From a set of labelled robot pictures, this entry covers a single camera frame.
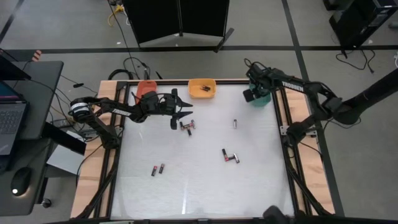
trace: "robotic arm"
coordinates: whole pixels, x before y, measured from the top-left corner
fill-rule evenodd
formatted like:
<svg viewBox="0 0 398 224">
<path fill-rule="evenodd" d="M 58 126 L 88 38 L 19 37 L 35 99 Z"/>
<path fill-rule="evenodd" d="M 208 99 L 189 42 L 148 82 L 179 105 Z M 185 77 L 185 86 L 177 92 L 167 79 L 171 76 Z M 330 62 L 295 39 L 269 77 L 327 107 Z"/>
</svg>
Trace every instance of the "robotic arm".
<svg viewBox="0 0 398 224">
<path fill-rule="evenodd" d="M 304 121 L 293 123 L 287 129 L 287 135 L 283 142 L 288 147 L 296 146 L 306 136 L 307 130 L 318 121 L 326 121 L 333 118 L 342 124 L 354 124 L 366 109 L 398 91 L 398 69 L 395 69 L 352 99 L 342 101 L 323 83 L 291 77 L 281 70 L 265 67 L 259 62 L 250 63 L 248 66 L 250 69 L 246 76 L 249 77 L 253 88 L 243 92 L 247 102 L 267 96 L 280 87 L 285 87 L 306 94 L 311 102 L 310 105 L 313 106 L 313 114 Z M 319 103 L 319 94 L 326 98 L 322 104 Z M 290 160 L 287 163 L 287 172 L 296 181 L 296 184 L 319 214 L 319 217 L 306 217 L 303 214 L 297 217 L 296 223 L 390 223 L 390 221 L 386 222 L 385 220 L 363 220 L 331 216 L 301 181 Z M 264 219 L 268 220 L 268 223 L 290 223 L 275 207 L 271 207 L 264 213 Z"/>
<path fill-rule="evenodd" d="M 247 102 L 266 96 L 279 87 L 299 91 L 308 96 L 313 113 L 304 121 L 295 122 L 287 129 L 285 143 L 289 146 L 297 145 L 306 136 L 307 130 L 318 121 L 333 118 L 341 124 L 356 123 L 366 109 L 398 91 L 398 69 L 347 101 L 342 101 L 321 82 L 301 80 L 276 68 L 265 67 L 259 62 L 250 64 L 246 76 L 254 85 L 252 90 L 243 92 Z M 319 102 L 319 94 L 326 98 L 323 103 Z"/>
<path fill-rule="evenodd" d="M 315 105 L 312 115 L 300 123 L 293 123 L 288 128 L 288 138 L 285 140 L 289 146 L 297 145 L 305 137 L 307 130 L 311 126 L 317 121 L 332 118 L 333 114 L 341 106 L 341 98 L 338 98 L 326 85 L 286 75 L 277 68 L 267 68 L 255 62 L 251 65 L 246 76 L 249 77 L 250 83 L 254 85 L 252 90 L 243 92 L 247 102 L 266 96 L 272 91 L 276 91 L 279 87 L 286 87 L 306 94 L 311 105 Z M 318 94 L 326 97 L 322 104 L 319 103 Z"/>
<path fill-rule="evenodd" d="M 86 123 L 98 132 L 103 147 L 105 149 L 114 149 L 120 146 L 120 140 L 116 135 L 114 127 L 105 125 L 99 116 L 103 113 L 115 113 L 130 118 L 133 122 L 142 123 L 150 115 L 169 115 L 171 116 L 170 126 L 177 129 L 177 120 L 191 114 L 191 111 L 177 112 L 177 106 L 191 107 L 189 103 L 185 103 L 178 97 L 177 89 L 173 89 L 172 93 L 156 93 L 154 91 L 142 95 L 138 98 L 139 102 L 134 106 L 125 105 L 109 98 L 83 97 L 73 100 L 70 103 L 70 115 L 78 123 Z M 99 106 L 97 112 L 93 112 L 92 105 Z"/>
</svg>

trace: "floor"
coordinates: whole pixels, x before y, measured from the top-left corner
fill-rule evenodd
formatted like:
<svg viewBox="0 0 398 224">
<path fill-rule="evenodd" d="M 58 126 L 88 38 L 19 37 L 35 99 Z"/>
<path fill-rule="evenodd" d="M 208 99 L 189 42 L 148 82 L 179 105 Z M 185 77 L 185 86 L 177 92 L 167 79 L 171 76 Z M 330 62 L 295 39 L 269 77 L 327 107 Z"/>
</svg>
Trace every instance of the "floor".
<svg viewBox="0 0 398 224">
<path fill-rule="evenodd" d="M 218 54 L 172 48 L 160 52 L 135 50 L 132 56 L 164 78 L 244 78 L 247 68 L 243 59 L 249 58 L 289 75 L 324 82 L 337 95 L 348 99 L 395 69 L 393 56 L 398 51 L 398 30 L 387 25 L 398 21 L 398 13 L 365 43 L 376 49 L 371 62 L 374 73 L 337 61 L 335 55 L 339 51 L 326 47 L 338 46 L 328 23 L 332 14 L 321 0 L 231 0 L 227 28 L 233 27 L 235 32 Z M 110 27 L 106 22 L 109 15 L 105 0 L 2 0 L 0 47 L 12 50 L 19 60 L 25 61 L 30 59 L 32 50 L 42 50 L 40 60 L 63 61 L 64 76 L 97 90 L 100 81 L 107 79 L 113 70 L 123 68 L 123 60 L 128 57 L 119 27 Z M 118 15 L 118 19 L 128 46 L 136 48 L 125 15 Z M 209 46 L 219 40 L 170 36 L 142 47 Z M 371 52 L 366 51 L 366 55 L 370 57 Z M 364 58 L 360 52 L 353 52 L 348 61 L 362 66 Z M 118 78 L 126 79 L 123 74 Z M 70 99 L 92 95 L 72 85 L 62 78 L 58 88 Z M 370 108 L 363 113 L 362 122 L 351 129 L 334 124 L 326 129 L 328 151 L 347 217 L 398 220 L 395 209 L 398 207 L 398 117 L 394 106 L 397 100 L 395 94 Z M 57 113 L 53 115 L 55 119 L 61 118 Z M 38 205 L 29 216 L 0 217 L 0 223 L 67 220 L 75 192 L 73 183 L 73 177 L 51 179 L 45 196 L 54 201 L 53 207 L 43 209 Z"/>
</svg>

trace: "laptop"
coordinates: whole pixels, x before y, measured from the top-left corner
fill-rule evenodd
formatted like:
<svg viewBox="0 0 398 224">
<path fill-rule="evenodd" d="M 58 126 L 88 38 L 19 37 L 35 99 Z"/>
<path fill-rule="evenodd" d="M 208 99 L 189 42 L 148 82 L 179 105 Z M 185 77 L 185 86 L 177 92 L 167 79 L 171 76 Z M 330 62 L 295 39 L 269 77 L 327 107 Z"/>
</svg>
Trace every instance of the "laptop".
<svg viewBox="0 0 398 224">
<path fill-rule="evenodd" d="M 0 81 L 0 156 L 11 154 L 28 107 L 20 94 Z"/>
</svg>

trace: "power strip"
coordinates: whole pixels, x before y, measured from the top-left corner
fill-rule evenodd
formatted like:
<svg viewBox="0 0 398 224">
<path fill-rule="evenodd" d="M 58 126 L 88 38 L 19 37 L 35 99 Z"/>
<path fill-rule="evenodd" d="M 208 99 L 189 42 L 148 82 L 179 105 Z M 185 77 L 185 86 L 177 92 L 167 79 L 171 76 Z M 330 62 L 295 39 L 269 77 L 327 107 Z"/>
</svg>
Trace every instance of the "power strip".
<svg viewBox="0 0 398 224">
<path fill-rule="evenodd" d="M 52 125 L 57 128 L 69 128 L 72 127 L 72 122 L 68 122 L 66 119 L 55 120 Z"/>
</svg>

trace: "black pole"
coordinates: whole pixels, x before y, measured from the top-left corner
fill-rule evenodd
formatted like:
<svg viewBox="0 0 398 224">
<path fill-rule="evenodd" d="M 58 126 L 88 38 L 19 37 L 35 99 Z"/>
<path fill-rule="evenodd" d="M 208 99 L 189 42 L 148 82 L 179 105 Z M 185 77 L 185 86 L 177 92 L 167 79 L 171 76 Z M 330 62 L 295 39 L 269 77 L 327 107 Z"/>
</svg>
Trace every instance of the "black pole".
<svg viewBox="0 0 398 224">
<path fill-rule="evenodd" d="M 344 101 L 343 106 L 333 117 L 341 124 L 355 124 L 366 109 L 396 91 L 398 91 L 398 69 L 395 69 L 357 96 Z"/>
</svg>

